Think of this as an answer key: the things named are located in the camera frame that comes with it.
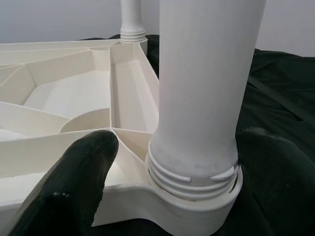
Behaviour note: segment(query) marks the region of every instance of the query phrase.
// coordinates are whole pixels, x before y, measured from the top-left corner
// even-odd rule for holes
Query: white cylindrical tube
[[[122,42],[142,42],[146,40],[142,26],[141,0],[121,0],[122,27],[120,29]]]
[[[151,177],[173,195],[211,199],[238,170],[236,124],[265,0],[160,0],[159,125]]]

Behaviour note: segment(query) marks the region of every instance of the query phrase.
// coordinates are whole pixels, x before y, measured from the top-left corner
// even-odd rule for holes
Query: vertical post
[[[236,124],[265,0],[160,0],[159,125],[150,176],[186,200],[229,191]]]
[[[148,40],[142,26],[141,0],[121,0],[121,10],[120,41],[122,43],[140,43],[146,54]]]

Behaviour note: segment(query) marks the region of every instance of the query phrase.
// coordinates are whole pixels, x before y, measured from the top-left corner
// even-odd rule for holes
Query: dark green cloth
[[[158,35],[148,35],[158,75]],[[315,235],[315,59],[255,50],[236,140],[242,190],[215,236]],[[96,228],[98,235],[169,235],[147,220]]]

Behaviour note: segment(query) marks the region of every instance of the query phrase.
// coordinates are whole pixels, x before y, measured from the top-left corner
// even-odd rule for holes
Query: white plastic pipe
[[[159,125],[149,171],[171,194],[224,194],[265,0],[160,0]]]
[[[122,42],[142,42],[146,40],[142,26],[141,0],[121,0],[122,27],[120,29]]]

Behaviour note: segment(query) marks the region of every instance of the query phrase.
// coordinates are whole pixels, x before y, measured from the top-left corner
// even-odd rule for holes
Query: white wall
[[[315,0],[267,0],[257,48],[315,57]],[[158,34],[159,0],[142,0]],[[120,0],[2,0],[0,43],[108,38],[119,33]]]

